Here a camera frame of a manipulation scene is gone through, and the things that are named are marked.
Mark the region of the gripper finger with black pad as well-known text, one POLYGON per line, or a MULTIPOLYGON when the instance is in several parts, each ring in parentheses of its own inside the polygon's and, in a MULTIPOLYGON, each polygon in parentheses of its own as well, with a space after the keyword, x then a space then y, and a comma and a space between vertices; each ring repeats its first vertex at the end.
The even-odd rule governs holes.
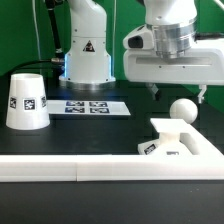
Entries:
POLYGON ((161 98, 161 91, 154 83, 147 83, 146 84, 148 90, 150 91, 152 98, 155 101, 159 101, 161 98))
POLYGON ((204 101, 204 95, 207 91, 207 85, 199 85, 198 103, 202 104, 204 101))

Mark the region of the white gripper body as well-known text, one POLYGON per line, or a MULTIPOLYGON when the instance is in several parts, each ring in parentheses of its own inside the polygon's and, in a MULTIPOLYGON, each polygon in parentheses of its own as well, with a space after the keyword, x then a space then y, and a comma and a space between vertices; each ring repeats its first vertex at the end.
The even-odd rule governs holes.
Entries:
POLYGON ((132 82, 223 85, 224 38, 194 39, 184 27, 143 25, 123 40, 124 73, 132 82))

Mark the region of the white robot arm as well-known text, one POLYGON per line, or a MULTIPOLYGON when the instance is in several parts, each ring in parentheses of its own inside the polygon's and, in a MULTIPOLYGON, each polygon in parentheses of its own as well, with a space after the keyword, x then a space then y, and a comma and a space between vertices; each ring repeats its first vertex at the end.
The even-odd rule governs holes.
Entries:
MULTIPOLYGON (((145 24, 123 40, 124 73, 132 82, 156 85, 224 85, 224 38, 196 33, 194 0, 138 0, 146 8, 145 24)), ((68 0, 71 48, 59 84, 98 90, 115 84, 106 51, 105 10, 93 0, 68 0)))

